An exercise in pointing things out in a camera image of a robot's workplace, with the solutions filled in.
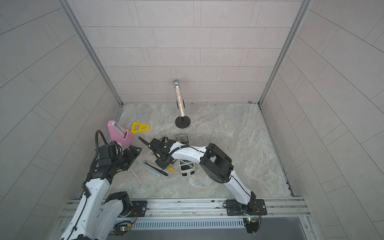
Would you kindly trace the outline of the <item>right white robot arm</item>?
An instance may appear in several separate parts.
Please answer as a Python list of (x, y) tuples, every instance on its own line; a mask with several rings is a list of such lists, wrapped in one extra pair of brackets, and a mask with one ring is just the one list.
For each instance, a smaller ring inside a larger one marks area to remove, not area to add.
[(152, 139), (144, 143), (156, 157), (155, 163), (165, 169), (174, 160), (186, 160), (199, 164), (205, 173), (216, 183), (225, 185), (235, 196), (243, 209), (251, 210), (256, 203), (256, 195), (248, 189), (237, 176), (232, 159), (217, 145), (210, 143), (207, 147), (193, 147), (167, 137)]

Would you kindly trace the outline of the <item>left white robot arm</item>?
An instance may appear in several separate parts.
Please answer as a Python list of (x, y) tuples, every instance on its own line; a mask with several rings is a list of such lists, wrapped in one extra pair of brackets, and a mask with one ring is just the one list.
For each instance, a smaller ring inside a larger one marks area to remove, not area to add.
[(135, 223), (139, 214), (128, 193), (108, 192), (114, 176), (127, 171), (141, 151), (142, 148), (135, 146), (123, 149), (115, 141), (96, 146), (95, 157), (82, 184), (83, 196), (62, 240), (105, 240), (110, 231), (124, 234), (126, 227)]

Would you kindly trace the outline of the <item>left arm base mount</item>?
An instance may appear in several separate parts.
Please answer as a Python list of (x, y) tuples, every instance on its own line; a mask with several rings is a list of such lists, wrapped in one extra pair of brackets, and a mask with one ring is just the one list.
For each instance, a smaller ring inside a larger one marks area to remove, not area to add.
[(146, 215), (147, 201), (131, 201), (131, 211), (129, 213), (119, 215), (119, 218), (143, 218)]

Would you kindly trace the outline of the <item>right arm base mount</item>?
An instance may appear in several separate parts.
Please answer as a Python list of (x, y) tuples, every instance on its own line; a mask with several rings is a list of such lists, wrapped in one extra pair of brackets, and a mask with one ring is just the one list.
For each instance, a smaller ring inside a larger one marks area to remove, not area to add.
[(265, 201), (262, 199), (252, 200), (243, 205), (236, 200), (226, 200), (223, 207), (227, 210), (228, 216), (266, 216), (268, 214)]

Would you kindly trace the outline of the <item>yellow toothbrush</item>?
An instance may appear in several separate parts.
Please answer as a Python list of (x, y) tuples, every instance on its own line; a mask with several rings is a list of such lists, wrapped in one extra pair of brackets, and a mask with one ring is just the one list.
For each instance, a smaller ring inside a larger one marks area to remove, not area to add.
[(170, 155), (155, 155), (153, 156), (156, 158), (155, 163), (158, 167), (160, 167), (162, 170), (170, 170), (171, 172), (174, 171), (174, 168), (172, 165), (175, 163), (175, 159), (172, 158)]

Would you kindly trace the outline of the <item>black toothbrush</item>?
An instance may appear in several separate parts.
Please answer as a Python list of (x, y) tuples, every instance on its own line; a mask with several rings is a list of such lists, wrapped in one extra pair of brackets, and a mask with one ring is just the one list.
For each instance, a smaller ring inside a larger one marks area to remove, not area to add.
[(160, 173), (160, 174), (162, 174), (162, 175), (164, 175), (164, 176), (168, 176), (168, 173), (166, 173), (165, 171), (163, 171), (163, 170), (161, 170), (161, 169), (159, 169), (159, 168), (156, 168), (156, 167), (150, 165), (150, 164), (147, 163), (147, 162), (144, 162), (144, 164), (147, 165), (147, 166), (149, 166), (149, 167), (152, 168), (153, 170), (157, 171), (158, 173)]

